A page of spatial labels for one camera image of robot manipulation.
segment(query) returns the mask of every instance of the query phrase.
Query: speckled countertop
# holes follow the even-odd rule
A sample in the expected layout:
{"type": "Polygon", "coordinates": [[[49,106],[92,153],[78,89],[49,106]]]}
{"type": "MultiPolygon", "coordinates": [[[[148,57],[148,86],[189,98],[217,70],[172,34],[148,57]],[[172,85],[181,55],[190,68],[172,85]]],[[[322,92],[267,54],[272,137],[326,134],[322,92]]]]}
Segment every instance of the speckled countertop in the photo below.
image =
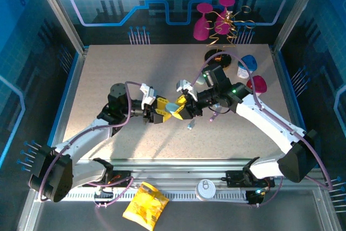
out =
{"type": "MultiPolygon", "coordinates": [[[[192,81],[210,50],[203,44],[181,45],[91,45],[85,60],[76,97],[65,132],[65,140],[88,126],[107,103],[114,83],[135,81],[153,86],[158,95],[171,102],[179,96],[176,83],[192,81]]],[[[258,63],[254,75],[261,75],[268,91],[260,96],[271,109],[289,120],[287,106],[278,81],[270,50],[266,44],[237,45],[229,48],[243,57],[252,54],[258,63]]],[[[237,77],[237,62],[225,70],[232,83],[237,77]]],[[[207,86],[196,85],[198,91],[207,86]]],[[[136,86],[130,87],[131,98],[142,98],[136,86]]],[[[277,146],[264,133],[244,118],[228,113],[209,122],[212,112],[190,122],[172,117],[153,125],[143,124],[134,117],[114,137],[99,144],[83,159],[240,159],[265,156],[277,151],[277,146]]]]}

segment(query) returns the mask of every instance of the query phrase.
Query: can lid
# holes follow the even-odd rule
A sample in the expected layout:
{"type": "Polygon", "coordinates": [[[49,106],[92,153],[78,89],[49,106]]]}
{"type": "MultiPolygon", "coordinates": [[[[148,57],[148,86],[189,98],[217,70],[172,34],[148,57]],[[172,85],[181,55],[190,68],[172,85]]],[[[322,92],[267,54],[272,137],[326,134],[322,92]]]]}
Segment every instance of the can lid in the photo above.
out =
{"type": "MultiPolygon", "coordinates": [[[[242,60],[247,65],[249,70],[251,71],[257,70],[257,62],[256,62],[256,59],[252,55],[245,55],[242,58],[242,60]]],[[[238,66],[241,67],[242,69],[245,69],[245,67],[240,62],[238,62],[238,66]]]]}
{"type": "Polygon", "coordinates": [[[212,181],[202,180],[198,183],[196,192],[202,200],[209,200],[215,196],[216,188],[212,181]]]}
{"type": "MultiPolygon", "coordinates": [[[[257,75],[257,76],[254,76],[253,79],[254,79],[254,83],[255,83],[256,93],[267,92],[267,83],[265,82],[264,78],[257,75]]],[[[252,89],[251,80],[248,80],[247,87],[252,89]]]]}

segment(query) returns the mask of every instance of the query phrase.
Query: yellow chip bag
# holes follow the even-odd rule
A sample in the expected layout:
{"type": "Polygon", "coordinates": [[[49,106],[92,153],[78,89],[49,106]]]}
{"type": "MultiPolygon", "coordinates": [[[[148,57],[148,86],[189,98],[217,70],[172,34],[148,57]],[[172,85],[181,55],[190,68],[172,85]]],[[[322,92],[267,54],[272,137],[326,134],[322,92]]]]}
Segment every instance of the yellow chip bag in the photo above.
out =
{"type": "Polygon", "coordinates": [[[153,231],[156,221],[168,201],[169,199],[154,186],[142,182],[135,197],[123,213],[123,217],[153,231]]]}

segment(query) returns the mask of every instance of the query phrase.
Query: black disc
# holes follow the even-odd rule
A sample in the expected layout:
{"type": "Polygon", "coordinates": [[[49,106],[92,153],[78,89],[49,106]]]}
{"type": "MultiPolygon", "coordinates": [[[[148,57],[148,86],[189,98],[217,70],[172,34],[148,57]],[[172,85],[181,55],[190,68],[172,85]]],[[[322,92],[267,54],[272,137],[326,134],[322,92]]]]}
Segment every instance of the black disc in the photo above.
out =
{"type": "MultiPolygon", "coordinates": [[[[210,51],[208,51],[205,55],[204,55],[204,60],[206,61],[211,55],[216,54],[217,52],[220,52],[223,50],[220,49],[212,49],[210,51]]],[[[222,68],[226,68],[231,64],[232,61],[232,57],[228,54],[221,54],[219,56],[216,56],[214,59],[212,59],[211,61],[208,62],[209,65],[212,64],[219,64],[222,68]]]]}

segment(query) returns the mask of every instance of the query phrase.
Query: pink wine glass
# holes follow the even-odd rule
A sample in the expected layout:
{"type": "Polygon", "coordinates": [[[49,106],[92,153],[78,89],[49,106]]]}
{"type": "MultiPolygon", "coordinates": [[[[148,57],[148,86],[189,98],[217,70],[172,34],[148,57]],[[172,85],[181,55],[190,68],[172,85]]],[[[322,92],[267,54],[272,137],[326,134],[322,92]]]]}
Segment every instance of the pink wine glass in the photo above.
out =
{"type": "Polygon", "coordinates": [[[199,41],[204,41],[208,39],[210,31],[205,14],[212,12],[212,5],[209,3],[200,3],[197,5],[197,10],[202,13],[202,17],[195,24],[194,38],[199,41]]]}
{"type": "Polygon", "coordinates": [[[220,14],[221,17],[218,16],[216,19],[215,32],[217,32],[220,35],[226,35],[229,33],[230,25],[223,23],[223,20],[227,13],[227,7],[233,6],[236,1],[235,0],[219,0],[219,2],[220,2],[220,5],[225,7],[225,9],[220,14]]]}

